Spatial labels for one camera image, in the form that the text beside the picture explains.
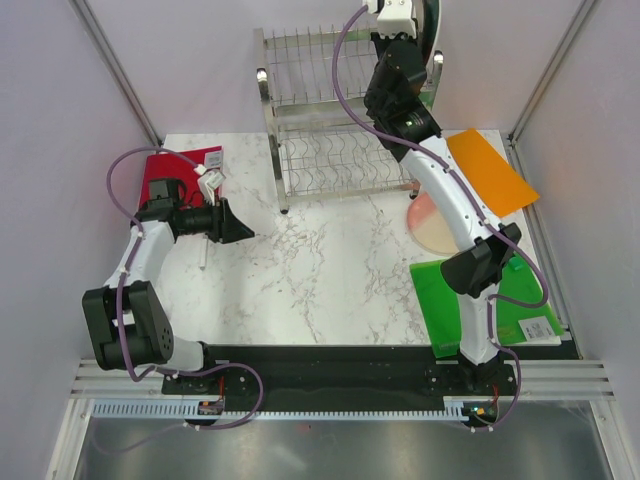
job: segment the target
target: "white wall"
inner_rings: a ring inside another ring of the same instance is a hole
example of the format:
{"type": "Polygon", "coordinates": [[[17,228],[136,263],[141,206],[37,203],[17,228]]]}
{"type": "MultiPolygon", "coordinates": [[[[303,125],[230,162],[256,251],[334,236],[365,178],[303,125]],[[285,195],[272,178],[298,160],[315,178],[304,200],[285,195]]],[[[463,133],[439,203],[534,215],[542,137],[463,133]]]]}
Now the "white wall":
{"type": "Polygon", "coordinates": [[[104,175],[144,138],[66,1],[5,2],[0,22],[0,476],[38,479],[90,352],[82,294],[126,243],[104,175]]]}
{"type": "Polygon", "coordinates": [[[640,454],[640,3],[600,2],[522,138],[573,326],[640,454]]]}
{"type": "MultiPolygon", "coordinates": [[[[436,118],[510,129],[579,0],[443,0],[436,118]]],[[[90,0],[156,128],[264,130],[253,29],[342,25],[360,0],[90,0]]]]}

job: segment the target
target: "connector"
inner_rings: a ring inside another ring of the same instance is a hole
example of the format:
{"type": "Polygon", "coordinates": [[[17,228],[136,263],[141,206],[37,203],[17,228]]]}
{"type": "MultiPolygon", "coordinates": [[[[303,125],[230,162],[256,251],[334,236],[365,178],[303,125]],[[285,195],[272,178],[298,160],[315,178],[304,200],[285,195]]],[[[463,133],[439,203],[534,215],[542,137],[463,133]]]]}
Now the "connector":
{"type": "Polygon", "coordinates": [[[219,170],[211,170],[198,179],[198,187],[206,202],[211,205],[216,203],[216,188],[222,185],[225,176],[219,170]]]}

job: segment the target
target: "label sticker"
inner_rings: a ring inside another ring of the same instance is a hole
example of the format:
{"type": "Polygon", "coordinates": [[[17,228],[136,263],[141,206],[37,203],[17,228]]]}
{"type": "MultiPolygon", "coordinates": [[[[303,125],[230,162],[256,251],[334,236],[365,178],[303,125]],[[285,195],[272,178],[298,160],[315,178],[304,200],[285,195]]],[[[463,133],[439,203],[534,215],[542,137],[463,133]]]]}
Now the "label sticker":
{"type": "Polygon", "coordinates": [[[544,340],[556,336],[547,317],[528,318],[518,323],[527,341],[544,340]]]}
{"type": "Polygon", "coordinates": [[[222,168],[222,150],[204,154],[204,166],[207,168],[222,168]]]}

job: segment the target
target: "red cutting board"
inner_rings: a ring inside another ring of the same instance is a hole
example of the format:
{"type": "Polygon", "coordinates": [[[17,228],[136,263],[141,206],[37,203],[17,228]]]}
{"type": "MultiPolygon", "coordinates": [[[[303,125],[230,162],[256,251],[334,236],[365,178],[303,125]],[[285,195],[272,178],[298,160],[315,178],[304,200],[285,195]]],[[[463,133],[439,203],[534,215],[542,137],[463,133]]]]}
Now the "red cutting board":
{"type": "MultiPolygon", "coordinates": [[[[180,153],[196,163],[204,164],[205,157],[210,152],[220,152],[220,155],[222,155],[222,147],[203,148],[180,153]]],[[[193,193],[200,189],[198,188],[198,174],[193,171],[191,165],[170,153],[160,153],[147,157],[147,165],[145,166],[142,179],[142,190],[140,191],[139,207],[142,207],[142,205],[149,200],[149,182],[158,178],[179,178],[187,186],[185,202],[193,198],[192,206],[202,206],[202,195],[192,197],[193,193]]]]}

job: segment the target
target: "orange cutting board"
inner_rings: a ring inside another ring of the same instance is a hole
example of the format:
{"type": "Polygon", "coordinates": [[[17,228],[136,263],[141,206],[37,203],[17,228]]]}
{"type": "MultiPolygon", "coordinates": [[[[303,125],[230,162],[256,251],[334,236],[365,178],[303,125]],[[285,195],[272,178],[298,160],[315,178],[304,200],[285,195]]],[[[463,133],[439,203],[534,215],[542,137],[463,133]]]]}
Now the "orange cutting board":
{"type": "Polygon", "coordinates": [[[540,198],[477,130],[449,137],[447,144],[469,183],[497,216],[506,217],[540,198]]]}

